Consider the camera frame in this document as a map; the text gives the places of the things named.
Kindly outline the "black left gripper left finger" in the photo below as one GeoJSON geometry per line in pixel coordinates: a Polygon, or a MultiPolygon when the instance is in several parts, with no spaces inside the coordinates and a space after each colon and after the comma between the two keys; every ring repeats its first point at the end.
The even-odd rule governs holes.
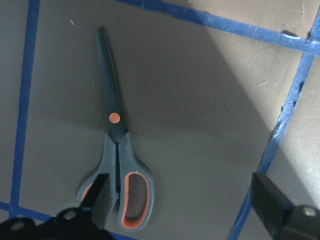
{"type": "Polygon", "coordinates": [[[36,225],[27,217],[0,224],[2,240],[109,240],[104,229],[110,190],[109,174],[99,174],[78,207],[62,210],[57,216],[36,225]]]}

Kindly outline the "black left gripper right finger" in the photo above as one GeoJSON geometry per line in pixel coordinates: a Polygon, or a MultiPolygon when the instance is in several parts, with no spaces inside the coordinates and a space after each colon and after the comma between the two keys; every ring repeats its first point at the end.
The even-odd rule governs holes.
{"type": "Polygon", "coordinates": [[[320,238],[320,210],[294,205],[265,173],[252,174],[251,205],[273,240],[320,238]]]}

